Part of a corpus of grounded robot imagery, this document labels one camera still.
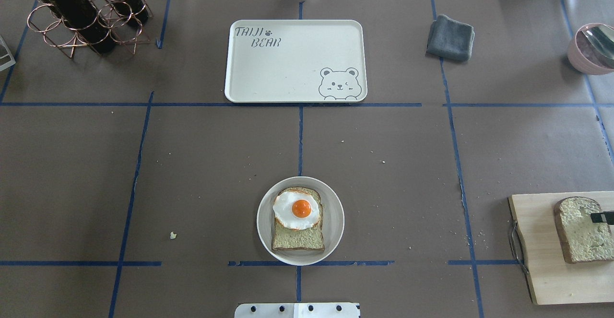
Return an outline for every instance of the bread slice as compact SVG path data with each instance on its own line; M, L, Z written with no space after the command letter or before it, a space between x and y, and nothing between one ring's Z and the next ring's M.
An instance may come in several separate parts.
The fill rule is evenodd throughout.
M305 230L291 230L284 227L275 219L275 231L272 235L272 250L316 250L324 251L324 236L322 235L323 211L322 199L320 194L313 189L307 187L289 187L278 193L282 194L286 191L300 191L311 195L320 207L320 216L318 223Z
M586 197L568 197L555 205L555 225L566 263L614 260L614 239L608 224L594 224L601 206Z

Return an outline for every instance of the wooden cutting board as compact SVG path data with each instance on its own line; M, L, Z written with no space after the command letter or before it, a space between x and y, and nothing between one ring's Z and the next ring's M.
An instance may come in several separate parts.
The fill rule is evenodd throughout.
M563 259L554 207L571 196L592 198L604 211L614 210L614 191L514 194L509 198L529 268L531 299L537 305L614 301L614 261L567 264Z

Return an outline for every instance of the bear face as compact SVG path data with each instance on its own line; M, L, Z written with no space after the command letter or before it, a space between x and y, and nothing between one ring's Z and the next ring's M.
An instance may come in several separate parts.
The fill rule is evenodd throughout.
M332 71L325 67L320 71L322 82L320 83L320 95L324 100L356 100L362 93L358 84L358 70L349 67L345 71Z

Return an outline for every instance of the gray cloth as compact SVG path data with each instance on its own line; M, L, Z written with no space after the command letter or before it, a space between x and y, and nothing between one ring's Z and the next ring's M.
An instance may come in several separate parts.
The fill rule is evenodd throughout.
M474 35L471 25L440 14L430 25L426 51L451 60L467 61L471 58Z

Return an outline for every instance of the pink bowl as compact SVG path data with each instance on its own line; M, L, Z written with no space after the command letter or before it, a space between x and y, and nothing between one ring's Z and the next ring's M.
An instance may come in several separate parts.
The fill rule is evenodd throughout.
M590 53L590 43L586 40L584 34L582 34L582 30L596 27L597 25L601 25L601 23L582 25L578 31L575 32L574 38L569 42L569 48L567 49L567 58L569 58L569 62L575 69L587 75L605 75L606 73L614 72L614 69L597 64L599 60L595 56L589 54L591 59L589 60L580 50L583 49L585 53Z

